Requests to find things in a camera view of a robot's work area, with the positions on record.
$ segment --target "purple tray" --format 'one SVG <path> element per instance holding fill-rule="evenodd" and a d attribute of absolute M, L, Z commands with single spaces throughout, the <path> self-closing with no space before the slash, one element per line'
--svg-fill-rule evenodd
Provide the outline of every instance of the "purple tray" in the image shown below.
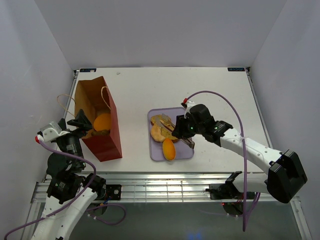
<path fill-rule="evenodd" d="M 148 129 L 149 129 L 149 146 L 150 146 L 150 157 L 154 161 L 166 161 L 163 151 L 162 142 L 156 142 L 150 135 L 150 130 L 152 128 L 151 117 L 154 115 L 165 114 L 171 118 L 173 124 L 176 124 L 177 116 L 185 114 L 185 109 L 183 107 L 171 107 L 171 108 L 159 108 L 152 109 L 148 112 Z M 188 147 L 181 140 L 174 143 L 175 147 L 175 159 L 190 159 L 194 156 L 195 151 Z"/>

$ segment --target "paper bag handle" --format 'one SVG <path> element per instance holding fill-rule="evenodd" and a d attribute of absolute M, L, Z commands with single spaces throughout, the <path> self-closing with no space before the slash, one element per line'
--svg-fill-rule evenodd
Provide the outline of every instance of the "paper bag handle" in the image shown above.
<path fill-rule="evenodd" d="M 56 97 L 56 101 L 58 102 L 58 104 L 59 104 L 64 110 L 66 110 L 67 113 L 70 113 L 70 114 L 75 118 L 76 116 L 75 116 L 73 113 L 69 112 L 69 110 L 68 110 L 64 105 L 62 105 L 61 102 L 59 102 L 59 97 L 60 97 L 60 96 L 67 96 L 68 98 L 70 98 L 70 99 L 72 99 L 72 100 L 74 101 L 74 104 L 76 104 L 76 100 L 75 100 L 72 96 L 70 96 L 70 95 L 68 95 L 68 94 L 65 94 L 65 93 L 60 94 L 59 96 Z"/>
<path fill-rule="evenodd" d="M 108 105 L 108 103 L 107 103 L 106 100 L 104 99 L 104 95 L 103 95 L 103 90 L 104 90 L 104 88 L 107 89 L 108 87 L 107 87 L 107 86 L 103 86 L 103 87 L 101 88 L 101 97 L 102 97 L 102 100 L 104 101 L 104 103 L 107 105 L 107 107 L 108 107 L 109 110 L 111 111 L 110 106 Z"/>

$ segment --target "red paper bag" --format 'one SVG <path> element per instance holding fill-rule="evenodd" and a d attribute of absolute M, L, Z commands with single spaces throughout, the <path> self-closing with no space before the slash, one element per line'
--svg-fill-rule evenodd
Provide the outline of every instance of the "red paper bag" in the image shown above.
<path fill-rule="evenodd" d="M 100 76 L 93 80 L 78 81 L 74 100 L 74 115 L 77 115 L 78 111 L 83 109 L 92 126 L 100 114 L 111 114 L 110 133 L 108 135 L 92 136 L 94 131 L 92 129 L 82 138 L 85 145 L 100 162 L 122 158 L 117 108 L 104 77 Z"/>

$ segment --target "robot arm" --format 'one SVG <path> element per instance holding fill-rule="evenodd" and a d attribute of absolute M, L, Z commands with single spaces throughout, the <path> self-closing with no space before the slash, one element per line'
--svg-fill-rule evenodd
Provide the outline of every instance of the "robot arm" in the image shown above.
<path fill-rule="evenodd" d="M 68 124 L 78 128 L 72 131 L 67 129 L 66 121 L 62 118 L 59 123 L 51 122 L 41 128 L 35 139 L 37 142 L 56 142 L 62 152 L 83 158 L 79 139 L 92 128 L 91 123 L 81 109 Z M 50 155 L 46 173 L 52 176 L 52 180 L 47 190 L 43 218 L 67 205 L 84 190 L 83 186 L 89 183 L 93 173 L 87 178 L 76 173 L 85 167 L 84 162 L 74 158 L 56 153 Z M 89 187 L 70 206 L 39 222 L 32 240 L 68 240 L 87 207 L 105 194 L 106 180 L 96 175 Z"/>
<path fill-rule="evenodd" d="M 208 142 L 229 149 L 243 156 L 240 133 L 227 122 L 216 121 L 208 108 L 193 101 L 182 103 L 185 114 L 176 117 L 172 135 L 188 139 L 195 134 L 202 135 Z M 247 189 L 250 192 L 268 193 L 282 203 L 288 203 L 307 182 L 307 176 L 298 155 L 291 150 L 285 153 L 245 138 L 247 159 L 264 173 L 249 174 Z M 243 193 L 243 173 L 234 172 L 225 182 L 231 196 Z"/>

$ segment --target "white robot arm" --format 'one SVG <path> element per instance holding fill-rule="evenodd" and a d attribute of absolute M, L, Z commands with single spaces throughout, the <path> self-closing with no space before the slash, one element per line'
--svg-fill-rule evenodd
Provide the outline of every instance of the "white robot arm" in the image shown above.
<path fill-rule="evenodd" d="M 98 194 L 88 187 L 69 207 L 39 222 L 31 240 L 68 240 L 81 216 L 97 196 Z M 60 209 L 68 202 L 70 200 L 59 204 L 57 198 L 47 196 L 42 217 Z"/>
<path fill-rule="evenodd" d="M 185 100 L 182 103 L 185 114 L 176 117 L 172 135 L 188 139 L 200 134 L 211 143 L 244 155 L 243 137 L 227 122 L 216 121 L 208 108 Z M 307 176 L 298 155 L 291 150 L 281 152 L 245 138 L 247 160 L 258 166 L 264 173 L 247 175 L 247 191 L 268 193 L 282 203 L 288 203 L 307 182 Z M 224 184 L 231 196 L 244 192 L 244 176 L 234 172 Z"/>

